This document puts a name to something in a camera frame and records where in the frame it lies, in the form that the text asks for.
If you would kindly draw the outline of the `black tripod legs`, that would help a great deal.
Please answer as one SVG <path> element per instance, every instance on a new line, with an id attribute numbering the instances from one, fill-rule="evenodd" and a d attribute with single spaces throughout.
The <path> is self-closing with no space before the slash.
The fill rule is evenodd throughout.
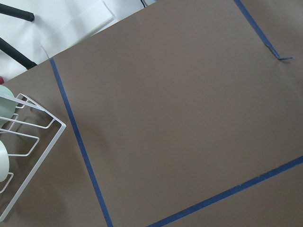
<path id="1" fill-rule="evenodd" d="M 35 16 L 33 13 L 4 4 L 0 4 L 0 13 L 29 22 L 33 22 L 35 20 Z M 19 52 L 17 49 L 15 49 L 2 38 L 0 39 L 0 49 L 6 55 L 8 55 L 9 57 L 17 61 L 19 64 L 21 64 L 23 67 L 25 67 L 27 70 L 37 66 L 35 62 L 31 61 L 29 58 L 27 58 L 25 55 L 23 55 L 21 52 Z"/>

